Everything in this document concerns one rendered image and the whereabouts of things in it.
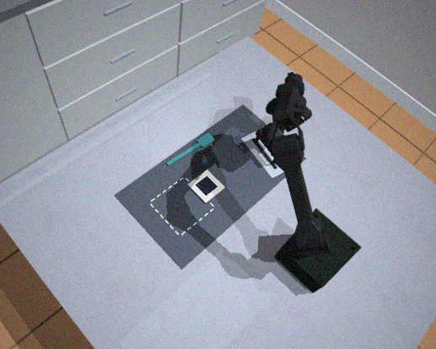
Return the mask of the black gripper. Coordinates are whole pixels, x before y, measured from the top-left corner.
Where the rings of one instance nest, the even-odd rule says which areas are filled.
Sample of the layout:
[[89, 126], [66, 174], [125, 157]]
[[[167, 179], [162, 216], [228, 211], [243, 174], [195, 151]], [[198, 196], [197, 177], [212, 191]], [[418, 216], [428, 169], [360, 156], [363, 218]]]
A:
[[[304, 119], [302, 119], [302, 117]], [[307, 119], [311, 118], [312, 116], [312, 111], [310, 111], [306, 106], [305, 106], [305, 113], [301, 113], [299, 116], [295, 117], [295, 122], [300, 126], [302, 123], [304, 123], [304, 121], [306, 121]], [[262, 128], [262, 133], [268, 138], [268, 132], [270, 130], [272, 123], [269, 123], [268, 125], [264, 126]], [[283, 129], [282, 129], [283, 128]], [[279, 136], [285, 136], [284, 131], [286, 130], [287, 132], [292, 131], [293, 129], [297, 128], [295, 126], [295, 124], [291, 121], [289, 123], [284, 123], [279, 125], [277, 132], [275, 134], [275, 137], [279, 137]], [[274, 138], [275, 138], [274, 137]]]

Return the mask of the grey tile with dark square top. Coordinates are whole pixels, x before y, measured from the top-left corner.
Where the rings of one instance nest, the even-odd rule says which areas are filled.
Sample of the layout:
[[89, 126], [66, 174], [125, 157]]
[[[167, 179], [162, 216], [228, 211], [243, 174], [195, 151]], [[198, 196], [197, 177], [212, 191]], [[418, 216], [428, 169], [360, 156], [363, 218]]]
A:
[[210, 201], [225, 188], [208, 170], [197, 176], [188, 186], [204, 203]]

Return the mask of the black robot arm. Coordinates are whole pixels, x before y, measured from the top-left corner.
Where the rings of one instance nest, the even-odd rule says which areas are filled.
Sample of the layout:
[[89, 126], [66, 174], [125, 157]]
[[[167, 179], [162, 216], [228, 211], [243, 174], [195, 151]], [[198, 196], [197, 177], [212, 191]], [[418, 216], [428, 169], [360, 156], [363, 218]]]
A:
[[[306, 147], [303, 130], [295, 122], [295, 117], [305, 113], [304, 90], [302, 76], [290, 72], [284, 84], [278, 86], [276, 97], [266, 106], [266, 112], [273, 116], [268, 132], [269, 150], [275, 163], [284, 171], [290, 189], [298, 221], [294, 245], [300, 256], [331, 253], [330, 242], [334, 239], [323, 229], [321, 220], [313, 217], [301, 167]], [[298, 128], [299, 135], [275, 137], [279, 125], [291, 121]]]

